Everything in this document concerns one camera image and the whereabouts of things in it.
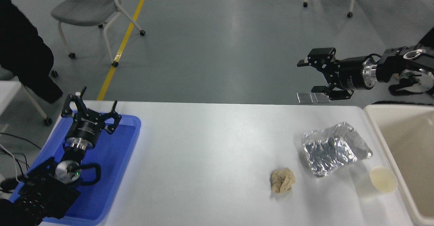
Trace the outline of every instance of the yellow floor line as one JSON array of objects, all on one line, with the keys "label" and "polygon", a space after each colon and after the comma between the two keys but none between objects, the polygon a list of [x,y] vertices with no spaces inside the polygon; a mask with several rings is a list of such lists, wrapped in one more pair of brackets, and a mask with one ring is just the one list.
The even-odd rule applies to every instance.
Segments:
[{"label": "yellow floor line", "polygon": [[[136,11],[133,15],[133,20],[137,20],[138,15],[140,14],[140,10],[143,6],[144,0],[140,0]],[[115,61],[119,62],[122,56],[122,53],[124,52],[125,46],[127,45],[128,39],[130,38],[131,32],[134,28],[133,23],[130,23],[127,32],[125,33],[124,39],[122,40],[121,46],[119,47],[118,52],[116,53],[115,56]],[[103,100],[105,93],[107,93],[107,89],[109,88],[110,82],[112,81],[113,75],[115,74],[115,67],[110,67],[110,70],[107,73],[107,76],[105,77],[104,83],[102,84],[101,90],[99,91],[98,97],[96,98],[97,100]]]}]

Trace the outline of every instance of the person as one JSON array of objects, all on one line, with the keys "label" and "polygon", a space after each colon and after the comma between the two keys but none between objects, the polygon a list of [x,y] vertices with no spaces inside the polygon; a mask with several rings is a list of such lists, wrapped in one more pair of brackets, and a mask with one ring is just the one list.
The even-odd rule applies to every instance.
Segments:
[{"label": "person", "polygon": [[49,103],[62,96],[62,90],[49,77],[53,53],[11,0],[0,0],[0,40],[0,65],[3,68]]}]

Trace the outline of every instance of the white table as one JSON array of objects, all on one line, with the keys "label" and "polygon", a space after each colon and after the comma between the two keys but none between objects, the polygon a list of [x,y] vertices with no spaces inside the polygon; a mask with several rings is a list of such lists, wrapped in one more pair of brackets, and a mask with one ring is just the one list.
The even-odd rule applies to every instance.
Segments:
[{"label": "white table", "polygon": [[[85,103],[101,112],[112,106]],[[355,184],[371,167],[388,166],[358,107],[118,102],[116,110],[142,126],[100,225],[413,225],[399,190],[357,196]],[[301,156],[301,135],[342,121],[374,155],[316,178]],[[274,194],[270,173],[283,167],[296,184]]]},{"label": "white table", "polygon": [[18,81],[0,81],[0,115],[20,90],[20,87],[21,83]]}]

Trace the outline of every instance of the chair seat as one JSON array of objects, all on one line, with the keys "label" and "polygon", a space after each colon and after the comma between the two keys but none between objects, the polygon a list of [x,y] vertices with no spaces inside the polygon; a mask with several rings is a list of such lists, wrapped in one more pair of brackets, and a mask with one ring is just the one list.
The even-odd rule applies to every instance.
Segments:
[{"label": "chair seat", "polygon": [[92,26],[102,24],[115,11],[114,0],[65,0],[51,15],[60,22]]}]

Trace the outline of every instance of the crumpled paper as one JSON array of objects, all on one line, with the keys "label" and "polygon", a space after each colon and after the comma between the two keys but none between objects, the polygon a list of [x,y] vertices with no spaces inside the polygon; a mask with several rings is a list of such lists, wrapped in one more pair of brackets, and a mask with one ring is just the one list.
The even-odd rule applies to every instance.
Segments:
[{"label": "crumpled paper", "polygon": [[292,184],[296,182],[296,177],[291,169],[285,167],[283,170],[274,170],[271,172],[271,190],[276,193],[282,193],[291,189]]}]

